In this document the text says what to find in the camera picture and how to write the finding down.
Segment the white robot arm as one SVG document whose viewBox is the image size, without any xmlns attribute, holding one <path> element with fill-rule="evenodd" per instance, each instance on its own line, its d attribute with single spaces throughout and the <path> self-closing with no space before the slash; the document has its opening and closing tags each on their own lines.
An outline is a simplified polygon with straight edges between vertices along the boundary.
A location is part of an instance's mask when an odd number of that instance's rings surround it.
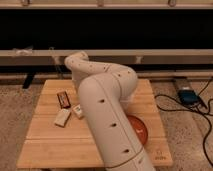
<svg viewBox="0 0 213 171">
<path fill-rule="evenodd" d="M 136 72 L 116 63 L 92 62 L 85 52 L 65 58 L 81 110 L 107 171 L 156 171 L 125 108 L 137 88 Z"/>
</svg>

